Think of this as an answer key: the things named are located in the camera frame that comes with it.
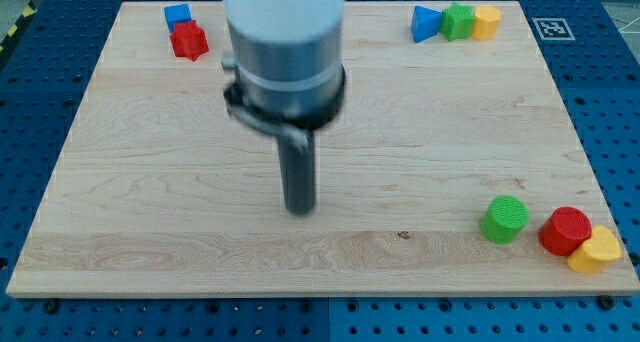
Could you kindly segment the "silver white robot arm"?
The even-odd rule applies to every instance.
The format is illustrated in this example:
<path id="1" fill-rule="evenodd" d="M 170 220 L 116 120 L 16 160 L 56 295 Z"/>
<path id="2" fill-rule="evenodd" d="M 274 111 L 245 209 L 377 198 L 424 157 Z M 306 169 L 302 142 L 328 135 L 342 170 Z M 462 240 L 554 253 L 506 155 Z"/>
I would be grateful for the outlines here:
<path id="1" fill-rule="evenodd" d="M 235 61 L 231 104 L 315 130 L 343 103 L 345 0 L 222 0 Z"/>

